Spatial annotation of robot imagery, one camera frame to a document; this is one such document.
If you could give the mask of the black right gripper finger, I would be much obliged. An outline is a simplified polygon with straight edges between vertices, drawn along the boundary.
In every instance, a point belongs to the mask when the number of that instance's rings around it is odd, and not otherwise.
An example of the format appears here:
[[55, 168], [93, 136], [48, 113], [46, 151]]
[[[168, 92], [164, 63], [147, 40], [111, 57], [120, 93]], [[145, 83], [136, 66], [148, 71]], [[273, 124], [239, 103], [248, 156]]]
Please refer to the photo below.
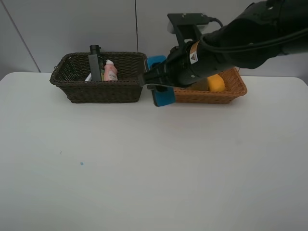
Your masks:
[[155, 86], [155, 90], [156, 90], [157, 92], [165, 92], [165, 91], [168, 91], [168, 87], [156, 85], [156, 86]]
[[152, 69], [154, 70], [165, 70], [165, 65], [166, 65], [166, 62], [163, 61], [163, 62], [159, 62], [159, 63], [154, 63], [152, 65]]

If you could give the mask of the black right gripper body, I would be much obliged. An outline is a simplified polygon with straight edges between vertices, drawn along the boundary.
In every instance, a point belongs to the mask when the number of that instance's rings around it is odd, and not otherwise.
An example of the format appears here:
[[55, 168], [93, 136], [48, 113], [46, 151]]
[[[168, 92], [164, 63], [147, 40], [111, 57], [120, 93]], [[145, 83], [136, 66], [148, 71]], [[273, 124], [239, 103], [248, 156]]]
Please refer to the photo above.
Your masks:
[[139, 75], [141, 86], [186, 88], [217, 72], [215, 55], [204, 51], [199, 42], [173, 48], [164, 61], [165, 70], [150, 69]]

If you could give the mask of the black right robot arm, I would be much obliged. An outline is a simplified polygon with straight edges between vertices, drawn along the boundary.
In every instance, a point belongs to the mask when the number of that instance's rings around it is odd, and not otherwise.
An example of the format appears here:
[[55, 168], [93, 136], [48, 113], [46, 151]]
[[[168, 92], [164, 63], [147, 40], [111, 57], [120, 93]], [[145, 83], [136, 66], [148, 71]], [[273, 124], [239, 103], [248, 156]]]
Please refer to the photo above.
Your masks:
[[202, 34], [213, 22], [202, 13], [170, 13], [178, 45], [161, 63], [139, 76], [141, 86], [187, 88], [233, 67], [255, 69], [266, 60], [308, 50], [308, 3], [267, 0], [250, 4], [220, 29]]

